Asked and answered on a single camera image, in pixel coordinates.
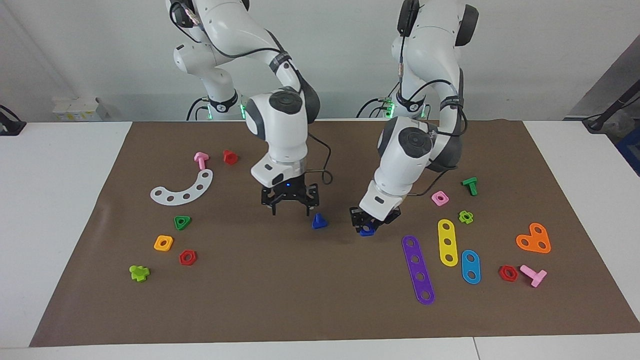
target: purple bar with holes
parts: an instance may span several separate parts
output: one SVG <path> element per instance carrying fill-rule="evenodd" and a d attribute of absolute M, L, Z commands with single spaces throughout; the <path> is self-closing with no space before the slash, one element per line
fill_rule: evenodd
<path fill-rule="evenodd" d="M 429 272 L 427 272 L 427 264 L 422 257 L 420 243 L 413 236 L 405 236 L 402 239 L 402 248 L 406 264 L 409 267 L 411 282 L 415 290 L 415 297 L 422 305 L 431 305 L 436 300 L 433 292 Z"/>

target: orange heart-shaped piece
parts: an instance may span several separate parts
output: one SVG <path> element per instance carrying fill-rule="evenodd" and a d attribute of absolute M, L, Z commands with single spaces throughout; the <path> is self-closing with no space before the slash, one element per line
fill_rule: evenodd
<path fill-rule="evenodd" d="M 547 229 L 541 224 L 534 222 L 529 226 L 531 235 L 518 235 L 516 244 L 522 250 L 540 252 L 548 254 L 551 251 L 551 241 Z"/>

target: brown mat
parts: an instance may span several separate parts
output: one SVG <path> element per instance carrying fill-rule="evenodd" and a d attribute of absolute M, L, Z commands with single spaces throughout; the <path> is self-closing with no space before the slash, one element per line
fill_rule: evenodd
<path fill-rule="evenodd" d="M 136 123 L 109 175 L 84 233 L 31 342 L 32 347 L 115 343 L 199 343 L 640 332 L 638 323 L 598 252 L 520 122 L 473 122 L 460 169 L 427 196 L 408 199 L 403 215 L 376 236 L 351 228 L 356 206 L 378 166 L 382 122 L 320 122 L 316 136 L 333 146 L 331 186 L 320 186 L 317 208 L 330 226 L 314 231 L 301 204 L 260 205 L 250 167 L 266 144 L 243 123 Z M 325 150 L 309 140 L 309 166 Z M 221 161 L 224 149 L 241 160 Z M 188 188 L 198 172 L 197 151 L 212 154 L 214 181 L 205 195 L 176 208 L 149 197 L 156 186 Z M 479 178 L 471 197 L 460 181 Z M 309 179 L 319 181 L 318 174 Z M 425 172 L 414 190 L 435 177 Z M 475 222 L 457 220 L 461 210 Z M 173 217 L 193 222 L 178 232 Z M 437 222 L 456 224 L 458 250 L 475 250 L 483 280 L 473 286 L 460 265 L 438 257 Z M 546 226 L 550 254 L 520 250 L 518 234 L 531 222 Z M 175 238 L 168 253 L 153 249 L 160 234 Z M 413 293 L 401 239 L 421 242 L 433 305 Z M 184 249 L 197 262 L 181 266 Z M 539 288 L 520 276 L 498 275 L 501 265 L 526 264 L 548 272 Z M 131 280 L 129 267 L 151 275 Z"/>

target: white table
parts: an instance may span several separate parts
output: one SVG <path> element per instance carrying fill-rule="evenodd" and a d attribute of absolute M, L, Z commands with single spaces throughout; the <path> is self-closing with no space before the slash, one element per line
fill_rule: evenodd
<path fill-rule="evenodd" d="M 640 179 L 578 122 L 525 125 L 638 316 Z M 0 359 L 640 358 L 640 334 L 27 348 L 130 126 L 30 124 L 0 138 Z"/>

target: plastic toy part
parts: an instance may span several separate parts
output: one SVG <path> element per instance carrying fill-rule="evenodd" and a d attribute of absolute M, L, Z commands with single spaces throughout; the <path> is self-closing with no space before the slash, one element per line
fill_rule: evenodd
<path fill-rule="evenodd" d="M 431 196 L 431 200 L 433 200 L 437 206 L 443 206 L 449 202 L 449 197 L 444 192 L 436 192 Z"/>
<path fill-rule="evenodd" d="M 480 257 L 473 250 L 462 252 L 462 278 L 471 285 L 477 285 L 482 279 Z"/>
<path fill-rule="evenodd" d="M 535 272 L 531 270 L 531 268 L 528 267 L 527 265 L 522 265 L 520 267 L 520 271 L 523 272 L 526 276 L 531 278 L 531 286 L 533 286 L 534 288 L 537 288 L 538 285 L 540 285 L 540 283 L 542 282 L 542 279 L 544 279 L 545 276 L 547 276 L 546 271 L 540 270 L 540 272 Z"/>
<path fill-rule="evenodd" d="M 160 235 L 156 239 L 156 243 L 154 244 L 154 249 L 158 251 L 169 251 L 171 250 L 171 245 L 173 245 L 173 238 L 171 236 Z"/>
<path fill-rule="evenodd" d="M 462 185 L 468 186 L 469 191 L 471 192 L 471 196 L 476 196 L 478 194 L 478 190 L 476 188 L 476 183 L 478 182 L 477 177 L 470 177 L 467 180 L 462 182 Z"/>
<path fill-rule="evenodd" d="M 551 251 L 551 241 L 549 241 L 547 229 L 541 224 L 534 222 L 529 226 L 529 231 L 531 235 L 518 235 L 518 237 L 516 237 L 518 247 L 526 251 L 548 254 Z"/>
<path fill-rule="evenodd" d="M 328 225 L 329 223 L 322 217 L 322 214 L 319 213 L 314 216 L 314 221 L 311 223 L 311 227 L 314 229 L 322 229 Z"/>
<path fill-rule="evenodd" d="M 402 239 L 402 248 L 404 250 L 404 258 L 409 267 L 415 298 L 422 305 L 431 305 L 436 300 L 427 265 L 422 257 L 420 243 L 413 236 L 405 236 Z"/>
<path fill-rule="evenodd" d="M 225 150 L 222 152 L 222 160 L 229 165 L 233 165 L 238 162 L 238 155 L 231 150 Z"/>
<path fill-rule="evenodd" d="M 373 224 L 368 223 L 367 225 L 363 225 L 362 229 L 360 230 L 360 236 L 362 237 L 367 237 L 367 236 L 374 236 L 376 234 L 376 230 L 373 228 Z"/>
<path fill-rule="evenodd" d="M 207 166 L 204 164 L 205 161 L 209 159 L 209 155 L 204 152 L 196 152 L 195 156 L 193 156 L 193 161 L 198 163 L 198 167 L 200 170 L 204 170 Z"/>
<path fill-rule="evenodd" d="M 518 270 L 511 265 L 504 265 L 500 267 L 500 271 L 498 271 L 502 280 L 514 282 L 518 280 Z"/>
<path fill-rule="evenodd" d="M 460 222 L 462 222 L 463 224 L 471 224 L 474 221 L 474 215 L 471 214 L 468 211 L 460 211 L 460 217 L 458 217 L 458 219 L 460 219 Z"/>
<path fill-rule="evenodd" d="M 176 230 L 182 231 L 187 225 L 191 223 L 190 217 L 179 216 L 173 218 L 173 224 L 175 225 Z"/>
<path fill-rule="evenodd" d="M 151 274 L 148 268 L 145 268 L 144 266 L 136 266 L 136 265 L 131 266 L 129 268 L 129 272 L 131 273 L 131 280 L 135 280 L 138 282 L 147 281 L 147 276 Z"/>
<path fill-rule="evenodd" d="M 193 265 L 197 259 L 196 252 L 193 250 L 185 250 L 180 254 L 180 264 L 185 266 Z"/>
<path fill-rule="evenodd" d="M 196 182 L 182 192 L 171 192 L 163 186 L 151 190 L 151 199 L 160 205 L 178 206 L 188 204 L 204 194 L 213 180 L 213 171 L 208 168 L 198 173 Z"/>
<path fill-rule="evenodd" d="M 451 267 L 458 264 L 458 246 L 456 245 L 456 228 L 450 220 L 438 222 L 438 243 L 440 244 L 440 261 Z"/>

